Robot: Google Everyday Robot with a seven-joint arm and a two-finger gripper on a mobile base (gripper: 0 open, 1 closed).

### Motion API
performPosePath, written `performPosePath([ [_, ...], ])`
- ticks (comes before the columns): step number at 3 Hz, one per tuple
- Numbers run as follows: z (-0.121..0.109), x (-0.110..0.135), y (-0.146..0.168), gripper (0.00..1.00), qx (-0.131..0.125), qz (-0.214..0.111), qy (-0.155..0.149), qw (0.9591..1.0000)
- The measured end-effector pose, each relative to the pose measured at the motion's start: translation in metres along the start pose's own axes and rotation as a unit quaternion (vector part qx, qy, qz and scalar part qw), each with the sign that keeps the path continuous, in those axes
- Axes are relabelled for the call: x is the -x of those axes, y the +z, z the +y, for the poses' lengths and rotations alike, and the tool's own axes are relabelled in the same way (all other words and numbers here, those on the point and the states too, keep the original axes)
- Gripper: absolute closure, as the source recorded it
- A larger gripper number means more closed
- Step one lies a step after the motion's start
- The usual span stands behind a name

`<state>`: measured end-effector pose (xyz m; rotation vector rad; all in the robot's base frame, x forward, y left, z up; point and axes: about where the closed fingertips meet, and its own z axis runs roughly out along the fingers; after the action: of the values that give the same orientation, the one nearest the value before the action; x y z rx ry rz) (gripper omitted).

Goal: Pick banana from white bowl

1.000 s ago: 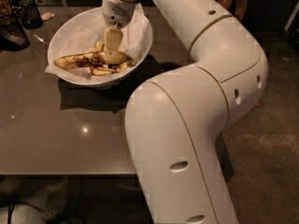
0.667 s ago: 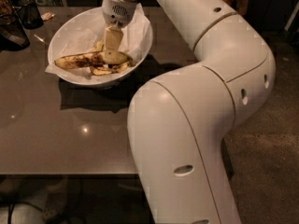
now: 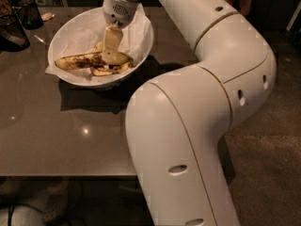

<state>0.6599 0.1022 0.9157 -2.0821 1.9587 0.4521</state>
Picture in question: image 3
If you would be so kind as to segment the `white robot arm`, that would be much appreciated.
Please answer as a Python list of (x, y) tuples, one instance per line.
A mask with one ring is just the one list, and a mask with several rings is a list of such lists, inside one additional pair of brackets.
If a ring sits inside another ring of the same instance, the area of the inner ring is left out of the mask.
[[(138, 0), (104, 0), (106, 20), (130, 24)], [(240, 226), (217, 145), (275, 84), (260, 33), (225, 0), (159, 0), (198, 63), (156, 76), (130, 99), (126, 136), (155, 226)]]

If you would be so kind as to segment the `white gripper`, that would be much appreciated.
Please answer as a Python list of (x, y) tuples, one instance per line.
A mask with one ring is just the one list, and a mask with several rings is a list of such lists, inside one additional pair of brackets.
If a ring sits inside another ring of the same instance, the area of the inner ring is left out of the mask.
[(123, 38), (122, 28), (134, 19), (138, 4), (128, 0), (103, 0), (103, 16), (108, 24), (103, 34), (103, 61), (115, 64), (119, 45)]

